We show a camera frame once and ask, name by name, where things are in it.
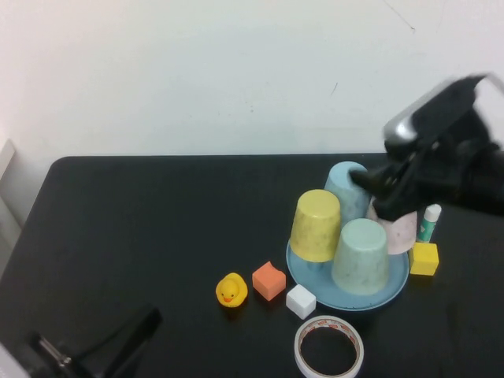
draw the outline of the mint green cup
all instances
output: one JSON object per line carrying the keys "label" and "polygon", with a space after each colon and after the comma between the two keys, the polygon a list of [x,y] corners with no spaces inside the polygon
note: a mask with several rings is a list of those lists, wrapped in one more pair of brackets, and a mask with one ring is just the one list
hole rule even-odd
{"label": "mint green cup", "polygon": [[370,219],[355,219],[341,230],[332,279],[354,295],[373,295],[388,281],[387,234]]}

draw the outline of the plate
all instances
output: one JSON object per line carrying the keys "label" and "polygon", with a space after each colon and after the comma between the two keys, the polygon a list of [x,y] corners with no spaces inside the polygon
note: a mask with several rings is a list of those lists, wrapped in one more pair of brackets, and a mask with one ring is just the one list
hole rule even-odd
{"label": "plate", "polygon": [[332,280],[332,261],[309,262],[300,258],[287,244],[287,266],[297,284],[317,297],[317,302],[333,309],[366,311],[383,306],[402,290],[410,274],[408,254],[388,255],[387,285],[373,295],[353,295],[340,289]]}

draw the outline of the green glue stick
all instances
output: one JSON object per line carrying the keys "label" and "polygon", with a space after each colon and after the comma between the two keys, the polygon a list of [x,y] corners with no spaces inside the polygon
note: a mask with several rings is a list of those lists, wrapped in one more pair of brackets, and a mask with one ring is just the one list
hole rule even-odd
{"label": "green glue stick", "polygon": [[435,223],[441,214],[440,205],[430,205],[425,210],[424,219],[420,224],[420,231],[418,232],[417,241],[422,243],[429,243],[431,241],[432,232],[434,231]]}

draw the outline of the white cube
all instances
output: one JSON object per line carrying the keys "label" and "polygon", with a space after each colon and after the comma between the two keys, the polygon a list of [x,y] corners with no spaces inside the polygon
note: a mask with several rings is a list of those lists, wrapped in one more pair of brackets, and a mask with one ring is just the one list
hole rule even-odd
{"label": "white cube", "polygon": [[302,319],[306,319],[315,310],[317,299],[303,286],[296,285],[287,293],[286,305],[292,312]]}

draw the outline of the plastic cup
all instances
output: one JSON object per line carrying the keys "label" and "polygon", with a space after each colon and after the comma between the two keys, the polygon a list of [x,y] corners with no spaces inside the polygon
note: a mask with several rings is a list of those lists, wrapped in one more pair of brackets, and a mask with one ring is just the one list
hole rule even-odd
{"label": "plastic cup", "polygon": [[329,171],[324,189],[335,195],[341,205],[341,227],[348,222],[364,218],[369,207],[370,195],[359,186],[355,185],[350,178],[349,171],[360,169],[367,171],[359,163],[343,161],[334,165]]}
{"label": "plastic cup", "polygon": [[417,238],[416,211],[400,217],[395,222],[390,222],[376,215],[371,201],[367,218],[378,222],[385,229],[387,233],[388,254],[403,254],[413,247]]}
{"label": "plastic cup", "polygon": [[299,198],[296,207],[291,249],[307,261],[332,260],[338,245],[340,224],[338,199],[328,191],[307,191]]}
{"label": "plastic cup", "polygon": [[332,279],[354,295],[373,295],[388,281],[387,235],[370,219],[351,220],[341,230]]}

